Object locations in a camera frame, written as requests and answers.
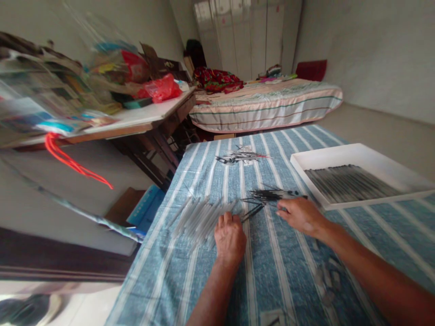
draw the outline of red cushion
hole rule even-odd
[[[296,74],[298,78],[321,82],[325,77],[327,62],[327,60],[300,62]]]

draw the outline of white tray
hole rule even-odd
[[[435,192],[435,183],[363,144],[350,144],[296,153],[291,155],[290,162],[317,201],[327,211],[426,197]],[[309,169],[336,167],[347,164],[362,167],[364,170],[405,194],[365,201],[350,201],[333,204],[322,195],[304,172],[304,170]]]

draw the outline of table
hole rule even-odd
[[[64,137],[57,141],[59,146],[78,144],[91,140],[109,139],[115,147],[150,177],[150,179],[166,191],[170,178],[163,175],[151,159],[146,155],[155,150],[166,162],[169,169],[175,173],[179,160],[167,142],[175,129],[189,114],[195,105],[193,94],[195,87],[181,96],[159,104],[122,110],[113,115],[118,119],[111,125],[84,129],[74,136]],[[13,141],[0,148],[13,148],[17,151],[35,151],[45,149],[44,136],[36,136],[24,140]]]
[[[235,145],[271,156],[252,165],[224,165],[215,160]],[[127,275],[106,326],[183,325],[190,316],[216,258],[208,244],[194,250],[184,236],[173,238],[168,226],[192,193],[233,201],[263,183],[312,196],[290,163],[292,153],[346,144],[316,125],[188,146],[173,182]],[[233,213],[254,205],[241,202]],[[314,281],[318,266],[334,252],[295,231],[266,206],[243,224],[247,235],[227,312],[228,325],[262,325],[265,313],[283,312],[283,324],[383,325],[379,311],[355,278],[340,274],[342,289],[331,306],[327,291]],[[390,204],[329,211],[337,222],[370,250],[435,293],[435,196]]]

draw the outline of red cord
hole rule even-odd
[[[92,172],[91,170],[88,170],[84,166],[74,161],[65,152],[63,152],[56,144],[56,139],[58,139],[59,136],[59,134],[55,133],[48,133],[45,135],[45,147],[57,160],[59,160],[63,164],[68,165],[74,171],[83,174],[86,177],[91,177],[99,182],[102,182],[106,184],[110,189],[113,189],[113,186],[105,178]]]

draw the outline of blue striped tablecloth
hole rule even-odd
[[[224,165],[215,160],[235,145],[271,156],[253,165]],[[122,286],[106,325],[185,324],[207,281],[216,248],[191,251],[168,227],[189,192],[196,197],[233,201],[262,183],[311,195],[290,164],[292,153],[346,144],[316,125],[253,136],[193,144],[188,147],[166,197]],[[234,211],[251,204],[238,203]],[[265,209],[244,223],[245,259],[227,312],[229,325],[260,325],[261,313],[281,309],[288,325],[382,325],[385,320],[355,278],[341,277],[342,289],[324,306],[325,287],[314,282],[318,266],[334,255],[325,245],[314,250],[310,237],[295,231]],[[423,287],[435,293],[435,196],[392,204],[329,211],[341,225]]]

